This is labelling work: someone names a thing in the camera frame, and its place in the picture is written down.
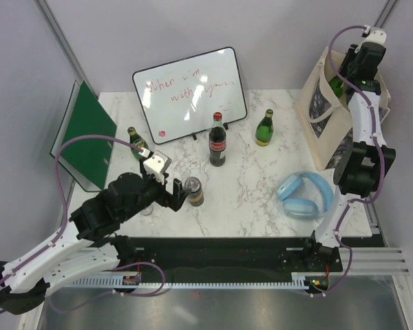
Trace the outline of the green bottle red label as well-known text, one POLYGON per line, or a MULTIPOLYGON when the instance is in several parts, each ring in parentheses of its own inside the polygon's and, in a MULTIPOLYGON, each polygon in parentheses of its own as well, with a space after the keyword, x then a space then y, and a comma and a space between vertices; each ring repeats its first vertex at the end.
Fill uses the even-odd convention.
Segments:
POLYGON ((344 81, 340 77, 335 76, 329 81, 329 85, 336 97, 340 98, 343 95, 344 81))

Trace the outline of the green bottle yellow label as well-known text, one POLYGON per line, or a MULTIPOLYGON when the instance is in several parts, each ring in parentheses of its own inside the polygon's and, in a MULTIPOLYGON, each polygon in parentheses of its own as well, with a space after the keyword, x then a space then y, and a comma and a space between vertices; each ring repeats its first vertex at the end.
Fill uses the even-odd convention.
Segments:
POLYGON ((255 141, 259 146, 267 146, 273 136, 273 110, 267 109, 255 132, 255 141))

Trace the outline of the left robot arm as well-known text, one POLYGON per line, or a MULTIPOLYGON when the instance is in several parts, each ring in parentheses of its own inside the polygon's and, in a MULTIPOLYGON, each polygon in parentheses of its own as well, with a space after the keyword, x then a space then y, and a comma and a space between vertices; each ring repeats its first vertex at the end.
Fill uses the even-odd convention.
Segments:
POLYGON ((24 314, 88 274, 131 270, 138 260, 133 241, 128 236, 116 236, 108 243, 103 239, 152 203, 179 211, 189 193, 179 179, 168 192, 166 183, 152 175, 123 173, 69 214, 44 242, 13 262, 0 261, 0 314, 24 314), (95 243, 103 245, 72 259, 95 243))

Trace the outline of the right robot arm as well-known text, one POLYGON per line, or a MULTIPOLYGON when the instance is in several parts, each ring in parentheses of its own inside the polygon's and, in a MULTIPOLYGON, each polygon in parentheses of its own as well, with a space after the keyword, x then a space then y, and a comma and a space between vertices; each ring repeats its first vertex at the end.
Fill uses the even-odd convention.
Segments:
POLYGON ((396 158, 396 151, 386 145, 379 121, 382 89, 375 76, 385 51, 382 41, 351 45, 336 70, 352 116, 352 146, 335 167, 333 202, 301 253, 302 264, 308 270, 318 270, 326 262, 335 263, 341 246, 341 225, 348 211, 355 202, 369 203, 368 195, 379 196, 396 158))

